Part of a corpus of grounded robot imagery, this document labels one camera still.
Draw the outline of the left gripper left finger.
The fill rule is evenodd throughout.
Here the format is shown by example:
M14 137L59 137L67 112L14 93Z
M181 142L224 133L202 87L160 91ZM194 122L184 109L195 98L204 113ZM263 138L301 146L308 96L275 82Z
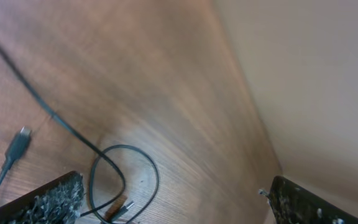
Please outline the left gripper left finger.
M84 196L83 176L71 171L1 206L0 224L74 223Z

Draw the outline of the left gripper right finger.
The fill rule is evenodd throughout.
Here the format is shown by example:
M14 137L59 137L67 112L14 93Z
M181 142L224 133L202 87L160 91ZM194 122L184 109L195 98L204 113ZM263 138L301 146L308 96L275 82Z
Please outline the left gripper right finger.
M267 198L277 224L358 224L357 217L280 175L259 194Z

